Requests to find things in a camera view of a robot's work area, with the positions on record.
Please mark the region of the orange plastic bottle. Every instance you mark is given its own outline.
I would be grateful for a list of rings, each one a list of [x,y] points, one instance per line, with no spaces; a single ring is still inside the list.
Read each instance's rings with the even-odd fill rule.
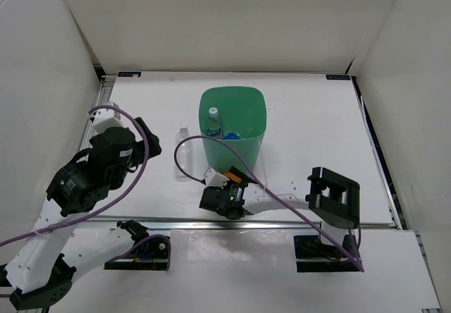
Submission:
[[[241,183],[242,179],[241,177],[235,175],[234,173],[228,171],[224,173],[224,176],[227,177],[229,180],[231,180],[234,183]]]

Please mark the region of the blue label plastic bottle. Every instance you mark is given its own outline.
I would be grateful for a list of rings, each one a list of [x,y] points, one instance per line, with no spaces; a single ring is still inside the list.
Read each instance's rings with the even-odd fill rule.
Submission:
[[[227,133],[222,137],[222,140],[240,140],[241,137],[237,133]]]

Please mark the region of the white orange label bottle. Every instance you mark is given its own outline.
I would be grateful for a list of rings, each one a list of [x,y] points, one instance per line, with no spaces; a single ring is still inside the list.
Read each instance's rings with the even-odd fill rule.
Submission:
[[[222,138],[223,137],[223,120],[216,107],[211,107],[208,110],[206,117],[205,133],[208,137]]]

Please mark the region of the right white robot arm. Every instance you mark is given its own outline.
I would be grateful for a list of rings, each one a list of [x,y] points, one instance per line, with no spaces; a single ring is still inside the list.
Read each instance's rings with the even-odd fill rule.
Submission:
[[[331,257],[341,249],[345,234],[360,227],[360,185],[324,167],[313,168],[307,181],[310,186],[301,180],[279,187],[260,186],[236,168],[224,174],[209,168],[199,208],[229,220],[287,205],[309,210],[320,218],[326,232],[316,239],[317,250]]]

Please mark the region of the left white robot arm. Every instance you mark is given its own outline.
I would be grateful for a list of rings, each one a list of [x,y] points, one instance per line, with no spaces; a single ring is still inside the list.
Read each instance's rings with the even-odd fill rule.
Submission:
[[[122,255],[139,257],[147,251],[147,229],[133,220],[118,222],[110,233],[76,252],[62,251],[74,226],[42,232],[87,215],[110,191],[122,186],[128,173],[147,161],[146,148],[151,157],[160,155],[158,137],[140,117],[135,122],[143,130],[144,140],[137,141],[134,133],[121,125],[111,126],[92,137],[90,148],[78,152],[56,172],[35,224],[38,234],[1,266],[1,285],[14,289],[9,300],[16,310],[50,307],[87,272]]]

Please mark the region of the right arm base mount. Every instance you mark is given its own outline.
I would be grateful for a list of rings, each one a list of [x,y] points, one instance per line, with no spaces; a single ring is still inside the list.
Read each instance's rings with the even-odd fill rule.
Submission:
[[[325,245],[320,235],[293,237],[297,273],[358,272],[358,268],[336,246]]]

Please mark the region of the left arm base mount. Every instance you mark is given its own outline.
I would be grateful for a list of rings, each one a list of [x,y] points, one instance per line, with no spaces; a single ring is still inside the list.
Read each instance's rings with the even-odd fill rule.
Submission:
[[[105,270],[168,271],[171,267],[171,233],[152,231],[134,220],[119,221],[134,245],[131,251],[104,263]]]

